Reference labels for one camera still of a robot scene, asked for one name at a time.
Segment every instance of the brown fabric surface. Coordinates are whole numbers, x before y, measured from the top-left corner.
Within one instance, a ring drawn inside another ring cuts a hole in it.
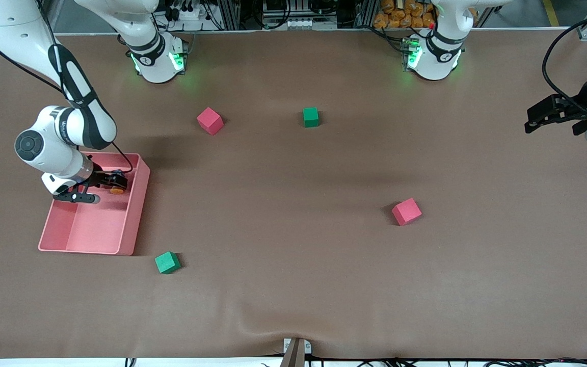
[[[0,59],[0,357],[268,355],[301,336],[322,357],[586,358],[587,142],[522,127],[556,35],[473,32],[440,82],[370,33],[202,35],[163,85],[114,37],[63,37],[152,169],[129,257],[37,250],[51,197],[13,142],[65,102]],[[550,70],[576,93],[587,42]],[[393,225],[410,197],[422,218]],[[159,274],[165,251],[184,269]]]

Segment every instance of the red cube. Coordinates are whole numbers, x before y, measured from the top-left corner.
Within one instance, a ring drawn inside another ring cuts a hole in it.
[[[393,208],[393,215],[398,220],[399,225],[405,225],[410,221],[418,219],[421,214],[414,198],[409,198]]]
[[[223,120],[213,109],[207,107],[202,114],[198,115],[198,123],[210,135],[214,135],[223,127]]]

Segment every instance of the cable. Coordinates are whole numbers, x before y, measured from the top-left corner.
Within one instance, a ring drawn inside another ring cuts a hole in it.
[[[376,30],[375,28],[373,28],[369,25],[361,25],[358,28],[366,28],[367,30],[370,30],[371,32],[375,33],[378,37],[385,39],[386,42],[389,44],[389,46],[391,46],[391,48],[395,49],[396,51],[400,52],[401,54],[409,54],[410,53],[409,51],[404,51],[403,49],[399,48],[398,46],[396,46],[393,43],[393,42],[402,42],[403,41],[402,38],[392,37],[392,36],[387,35],[384,28],[382,28],[382,32]]]
[[[0,56],[2,56],[2,58],[4,58],[4,59],[8,60],[9,63],[12,63],[12,65],[15,65],[19,69],[23,70],[28,75],[30,75],[32,77],[35,77],[35,79],[37,79],[38,81],[41,81],[42,83],[45,83],[46,85],[50,86],[51,88],[54,88],[54,90],[57,90],[57,91],[63,93],[63,91],[61,91],[60,88],[58,88],[57,86],[53,85],[51,82],[47,81],[47,79],[44,79],[43,77],[41,77],[41,76],[35,74],[34,72],[26,69],[24,66],[19,65],[19,63],[17,61],[14,61],[13,59],[11,59],[8,56],[6,56],[1,50],[0,50]]]
[[[212,6],[210,6],[210,4],[207,2],[207,0],[202,0],[201,4],[203,5],[203,8],[205,9],[205,11],[210,15],[210,20],[212,21],[212,24],[214,24],[214,26],[217,28],[217,30],[223,31],[223,27],[221,27],[221,24],[219,23],[219,21],[217,21],[217,19],[214,16],[214,12],[212,11]]]
[[[389,36],[386,35],[386,31],[384,30],[384,28],[382,28],[382,34],[384,35],[384,39],[389,44],[389,46],[391,46],[391,48],[395,49],[396,51],[400,52],[401,54],[404,54],[405,53],[405,51],[403,51],[398,46],[395,46],[395,44],[393,43],[393,41],[391,41],[391,39],[389,39]]]
[[[153,24],[155,25],[155,27],[160,30],[160,29],[164,29],[165,31],[169,28],[169,23],[171,23],[170,21],[168,21],[167,24],[162,23],[161,21],[158,22],[158,19],[155,18],[155,14],[151,13],[151,16],[153,17]]]
[[[130,162],[130,160],[128,159],[128,157],[124,154],[123,151],[121,151],[121,149],[119,149],[119,147],[117,146],[117,144],[115,144],[115,142],[112,142],[112,146],[115,147],[115,149],[117,149],[117,151],[119,152],[119,154],[121,154],[121,156],[124,157],[124,160],[126,160],[126,162],[128,162],[128,166],[130,167],[130,169],[128,170],[123,170],[123,173],[131,173],[132,172],[132,163]]]
[[[46,12],[44,12],[44,8],[42,7],[42,3],[40,2],[40,0],[35,0],[35,3],[37,4],[38,10],[40,11],[40,16],[42,16],[42,19],[44,19],[44,23],[46,24],[47,28],[49,28],[49,34],[51,34],[51,39],[54,42],[54,44],[52,45],[52,48],[54,49],[54,52],[56,52],[56,65],[58,65],[60,67],[61,61],[59,60],[59,56],[58,56],[58,52],[57,52],[58,42],[56,41],[56,35],[54,35],[54,30],[51,28],[51,23],[49,22],[49,18],[47,18]],[[67,93],[65,92],[65,81],[63,79],[63,70],[56,70],[56,72],[58,73],[58,79],[60,79],[60,92],[63,94],[63,97],[65,97],[66,99],[69,99],[67,97]]]
[[[189,46],[187,46],[187,53],[185,55],[191,55],[192,51],[194,51],[194,41],[196,40],[196,33],[192,36],[192,41],[189,42]]]
[[[575,100],[573,100],[572,97],[570,97],[569,95],[567,95],[565,92],[563,92],[559,87],[556,86],[556,84],[554,84],[554,82],[552,82],[552,79],[550,79],[550,77],[547,75],[547,60],[549,59],[549,56],[552,54],[552,51],[554,49],[554,47],[556,46],[556,44],[568,33],[570,33],[571,31],[575,30],[576,28],[580,27],[581,25],[587,24],[587,19],[583,19],[582,21],[579,21],[578,23],[575,23],[574,25],[572,25],[571,27],[567,28],[566,30],[564,30],[561,34],[559,34],[556,39],[554,39],[554,41],[552,42],[552,44],[549,46],[549,48],[547,49],[547,52],[545,53],[545,58],[543,58],[543,66],[542,66],[542,70],[543,70],[543,78],[545,79],[545,81],[547,82],[547,84],[554,90],[556,91],[556,93],[560,94],[561,96],[563,96],[563,98],[565,100],[567,100],[568,102],[570,102],[572,105],[578,107],[578,109],[580,109],[581,111],[585,112],[587,114],[587,109],[585,107],[583,107],[582,105],[578,104]]]
[[[281,27],[282,25],[284,25],[285,23],[287,23],[287,21],[289,20],[289,16],[291,16],[291,0],[281,0],[282,2],[282,19],[279,21],[279,23],[277,23],[276,25],[268,25],[268,24],[264,24],[262,23],[262,21],[258,18],[257,14],[256,14],[256,9],[258,9],[258,13],[263,15],[263,9],[260,9],[258,7],[259,2],[261,2],[262,0],[253,0],[252,3],[252,16],[253,19],[255,19],[255,23],[258,24],[259,27],[263,28],[264,30],[274,30],[275,28]]]
[[[422,39],[430,39],[431,38],[431,36],[429,34],[426,35],[426,36],[424,36],[424,35],[418,33],[418,31],[415,30],[414,28],[411,28],[411,27],[407,27],[407,28],[409,28],[410,30],[412,30],[412,32],[414,32],[418,37],[420,37]]]

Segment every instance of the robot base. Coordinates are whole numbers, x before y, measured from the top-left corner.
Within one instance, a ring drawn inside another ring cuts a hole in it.
[[[429,81],[439,81],[447,77],[457,67],[457,61],[461,56],[461,51],[454,57],[446,54],[450,56],[449,61],[440,62],[436,60],[436,56],[427,51],[427,41],[418,35],[403,39],[403,50],[409,51],[409,54],[403,54],[405,70],[412,70],[419,77]]]
[[[165,38],[165,51],[155,60],[154,65],[143,65],[131,55],[138,75],[156,84],[168,82],[176,75],[184,74],[189,53],[188,42],[183,42],[179,37],[167,32],[160,32],[160,34]]]

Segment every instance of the pink plastic bin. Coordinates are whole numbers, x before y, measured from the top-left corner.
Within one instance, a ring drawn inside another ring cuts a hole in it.
[[[85,153],[104,170],[128,169],[128,162],[117,153]],[[40,251],[132,255],[151,170],[139,154],[126,156],[133,165],[133,172],[126,174],[129,189],[118,195],[108,189],[88,189],[88,193],[100,196],[98,204],[54,200],[44,223]]]

